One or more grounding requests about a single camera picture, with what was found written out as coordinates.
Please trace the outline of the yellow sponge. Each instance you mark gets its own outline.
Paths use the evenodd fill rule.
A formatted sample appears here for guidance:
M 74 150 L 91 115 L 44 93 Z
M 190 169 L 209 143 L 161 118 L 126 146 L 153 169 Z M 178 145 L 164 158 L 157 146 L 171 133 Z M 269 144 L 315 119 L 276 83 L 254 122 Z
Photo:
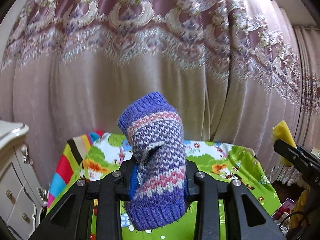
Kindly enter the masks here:
M 297 153 L 298 148 L 285 120 L 279 122 L 273 128 L 274 151 L 281 156 L 281 162 L 285 166 L 292 167 L 292 154 L 289 150 Z

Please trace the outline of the purple knitted sock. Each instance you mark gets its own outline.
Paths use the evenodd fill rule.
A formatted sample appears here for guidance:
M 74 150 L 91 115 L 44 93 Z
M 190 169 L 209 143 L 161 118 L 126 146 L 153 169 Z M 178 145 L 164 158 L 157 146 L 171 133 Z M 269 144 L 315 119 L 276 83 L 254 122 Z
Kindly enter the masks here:
M 162 94 L 131 103 L 118 120 L 131 145 L 135 166 L 125 211 L 136 230 L 164 227 L 179 220 L 185 201 L 186 157 L 182 119 Z

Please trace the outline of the cartoon print green cloth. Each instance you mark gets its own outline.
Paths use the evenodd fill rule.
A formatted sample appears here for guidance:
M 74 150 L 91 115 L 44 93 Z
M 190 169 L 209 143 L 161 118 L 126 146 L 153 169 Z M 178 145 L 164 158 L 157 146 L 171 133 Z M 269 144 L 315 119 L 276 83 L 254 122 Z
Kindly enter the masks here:
M 269 215 L 280 207 L 275 189 L 251 150 L 223 142 L 186 140 L 184 143 L 187 159 L 200 171 L 224 182 L 240 180 Z M 68 140 L 49 188 L 48 210 L 53 209 L 78 179 L 99 180 L 117 170 L 131 156 L 131 146 L 122 134 L 96 131 Z M 196 203 L 191 204 L 180 220 L 163 228 L 137 231 L 121 204 L 123 239 L 193 239 L 196 208 Z

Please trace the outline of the purple white storage box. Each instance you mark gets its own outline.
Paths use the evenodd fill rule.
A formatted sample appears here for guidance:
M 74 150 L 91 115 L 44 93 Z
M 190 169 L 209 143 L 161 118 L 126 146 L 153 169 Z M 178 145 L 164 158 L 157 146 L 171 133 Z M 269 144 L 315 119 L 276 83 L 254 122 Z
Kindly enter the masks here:
M 283 204 L 280 205 L 280 207 L 274 212 L 274 214 L 271 216 L 271 218 L 274 220 L 277 226 L 280 226 L 281 222 L 283 224 L 281 226 L 289 227 L 290 226 L 290 220 L 291 218 L 287 218 L 289 216 L 294 208 L 295 208 L 296 202 L 290 198 L 287 198 Z

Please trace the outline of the white dresser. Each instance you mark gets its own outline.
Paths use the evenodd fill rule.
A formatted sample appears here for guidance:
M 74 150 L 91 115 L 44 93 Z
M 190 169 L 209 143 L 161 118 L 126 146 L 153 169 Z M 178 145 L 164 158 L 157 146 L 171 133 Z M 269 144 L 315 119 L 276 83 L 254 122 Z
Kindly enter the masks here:
M 13 239 L 28 239 L 47 204 L 37 179 L 23 123 L 1 121 L 1 222 Z

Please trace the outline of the beige pink curtain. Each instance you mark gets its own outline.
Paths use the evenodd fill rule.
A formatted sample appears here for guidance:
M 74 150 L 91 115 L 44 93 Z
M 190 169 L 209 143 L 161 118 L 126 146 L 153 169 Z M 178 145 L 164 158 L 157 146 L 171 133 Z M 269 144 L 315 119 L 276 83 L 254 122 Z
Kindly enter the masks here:
M 1 13 L 1 119 L 29 126 L 42 186 L 67 139 L 117 132 L 150 92 L 185 139 L 249 147 L 275 180 L 278 122 L 319 147 L 319 19 L 304 0 L 14 0 Z

